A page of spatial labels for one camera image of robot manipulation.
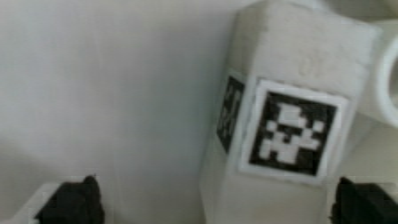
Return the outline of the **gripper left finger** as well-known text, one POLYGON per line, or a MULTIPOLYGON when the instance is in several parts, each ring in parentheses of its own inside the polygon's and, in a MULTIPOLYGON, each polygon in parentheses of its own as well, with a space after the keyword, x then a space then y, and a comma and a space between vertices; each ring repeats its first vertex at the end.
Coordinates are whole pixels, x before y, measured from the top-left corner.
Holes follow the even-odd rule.
POLYGON ((18 224, 105 224, 102 187, 94 175, 66 181, 45 203, 27 209, 18 224))

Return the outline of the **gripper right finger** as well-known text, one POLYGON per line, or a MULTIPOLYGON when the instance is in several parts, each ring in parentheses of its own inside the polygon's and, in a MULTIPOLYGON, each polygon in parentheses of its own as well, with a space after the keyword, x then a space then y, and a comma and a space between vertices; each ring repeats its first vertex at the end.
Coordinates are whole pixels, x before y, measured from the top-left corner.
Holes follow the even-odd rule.
POLYGON ((340 179, 329 219, 333 224, 398 224, 398 201, 379 184, 340 179))

